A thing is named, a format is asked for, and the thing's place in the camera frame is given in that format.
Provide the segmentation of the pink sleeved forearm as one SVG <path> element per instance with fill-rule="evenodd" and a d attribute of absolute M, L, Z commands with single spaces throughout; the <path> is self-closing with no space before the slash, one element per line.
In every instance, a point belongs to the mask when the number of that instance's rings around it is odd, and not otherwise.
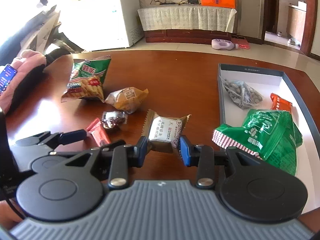
<path fill-rule="evenodd" d="M 27 93 L 31 91 L 32 85 L 35 85 L 34 79 L 37 80 L 35 72 L 41 70 L 41 66 L 47 64 L 46 57 L 38 51 L 30 49 L 22 51 L 20 56 L 12 60 L 10 66 L 17 71 L 13 79 L 9 82 L 7 88 L 1 92 L 1 109 L 7 114 L 18 106 Z"/>

